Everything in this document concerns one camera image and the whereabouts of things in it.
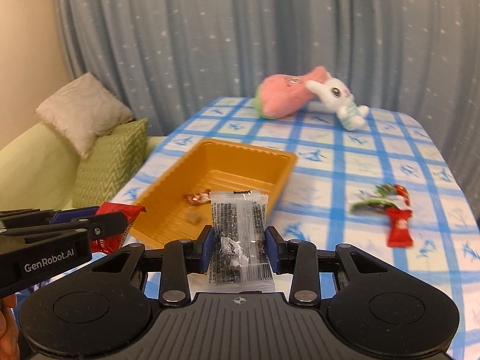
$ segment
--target clear plastic snack packet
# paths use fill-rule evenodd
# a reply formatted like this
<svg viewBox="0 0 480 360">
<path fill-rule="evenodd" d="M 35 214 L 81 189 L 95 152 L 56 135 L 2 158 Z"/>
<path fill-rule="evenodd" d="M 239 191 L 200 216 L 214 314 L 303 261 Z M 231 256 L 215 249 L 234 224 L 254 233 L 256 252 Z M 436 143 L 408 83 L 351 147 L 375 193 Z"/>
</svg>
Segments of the clear plastic snack packet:
<svg viewBox="0 0 480 360">
<path fill-rule="evenodd" d="M 268 195 L 260 191 L 211 192 L 215 248 L 207 272 L 208 292 L 273 292 L 265 251 Z"/>
</svg>

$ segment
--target green sofa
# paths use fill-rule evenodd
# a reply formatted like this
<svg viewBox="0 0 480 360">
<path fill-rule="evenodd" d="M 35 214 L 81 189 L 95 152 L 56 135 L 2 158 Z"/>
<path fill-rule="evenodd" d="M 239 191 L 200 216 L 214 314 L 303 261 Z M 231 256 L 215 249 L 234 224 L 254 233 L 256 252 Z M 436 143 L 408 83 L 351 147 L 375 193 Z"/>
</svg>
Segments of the green sofa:
<svg viewBox="0 0 480 360">
<path fill-rule="evenodd" d="M 145 159 L 164 137 L 148 137 Z M 69 209 L 80 157 L 52 128 L 38 123 L 0 150 L 0 211 Z"/>
</svg>

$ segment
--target human hand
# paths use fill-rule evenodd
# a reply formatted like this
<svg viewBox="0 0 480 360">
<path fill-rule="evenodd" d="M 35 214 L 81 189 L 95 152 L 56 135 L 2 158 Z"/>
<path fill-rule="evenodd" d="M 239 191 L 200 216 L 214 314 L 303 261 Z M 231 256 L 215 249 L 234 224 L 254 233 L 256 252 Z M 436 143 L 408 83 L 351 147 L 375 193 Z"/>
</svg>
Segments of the human hand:
<svg viewBox="0 0 480 360">
<path fill-rule="evenodd" d="M 0 360 L 18 360 L 18 327 L 12 309 L 17 305 L 15 294 L 3 298 L 0 303 Z"/>
</svg>

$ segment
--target orange plastic tray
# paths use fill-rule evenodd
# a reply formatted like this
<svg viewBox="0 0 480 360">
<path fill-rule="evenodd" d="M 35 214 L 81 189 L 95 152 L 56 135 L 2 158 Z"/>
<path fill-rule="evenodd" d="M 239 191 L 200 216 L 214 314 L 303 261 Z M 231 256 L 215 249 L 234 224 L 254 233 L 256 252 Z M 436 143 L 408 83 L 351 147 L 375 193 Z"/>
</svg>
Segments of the orange plastic tray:
<svg viewBox="0 0 480 360">
<path fill-rule="evenodd" d="M 176 239 L 195 239 L 203 226 L 212 223 L 209 203 L 192 206 L 184 194 L 212 191 L 260 190 L 268 194 L 272 211 L 295 166 L 294 153 L 258 146 L 203 139 L 158 178 L 135 202 L 146 213 L 130 233 L 151 247 L 162 248 Z M 202 220 L 192 225 L 185 219 L 195 210 Z"/>
</svg>

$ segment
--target stuffed bunny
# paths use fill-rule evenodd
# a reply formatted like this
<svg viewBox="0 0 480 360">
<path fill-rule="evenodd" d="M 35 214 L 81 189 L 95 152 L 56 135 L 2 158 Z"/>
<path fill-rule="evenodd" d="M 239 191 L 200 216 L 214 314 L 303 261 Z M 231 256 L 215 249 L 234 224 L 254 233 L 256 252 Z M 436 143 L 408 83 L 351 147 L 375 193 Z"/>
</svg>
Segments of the stuffed bunny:
<svg viewBox="0 0 480 360">
<path fill-rule="evenodd" d="M 369 108 L 366 105 L 357 107 L 350 90 L 339 79 L 332 78 L 327 73 L 325 82 L 309 80 L 306 82 L 306 87 L 319 97 L 329 111 L 337 114 L 345 130 L 358 130 L 367 124 L 365 117 L 368 115 Z"/>
<path fill-rule="evenodd" d="M 254 100 L 255 109 L 261 117 L 268 119 L 290 115 L 314 97 L 305 87 L 305 82 L 315 80 L 323 83 L 327 74 L 323 66 L 318 66 L 304 76 L 275 74 L 267 77 L 258 87 Z"/>
</svg>

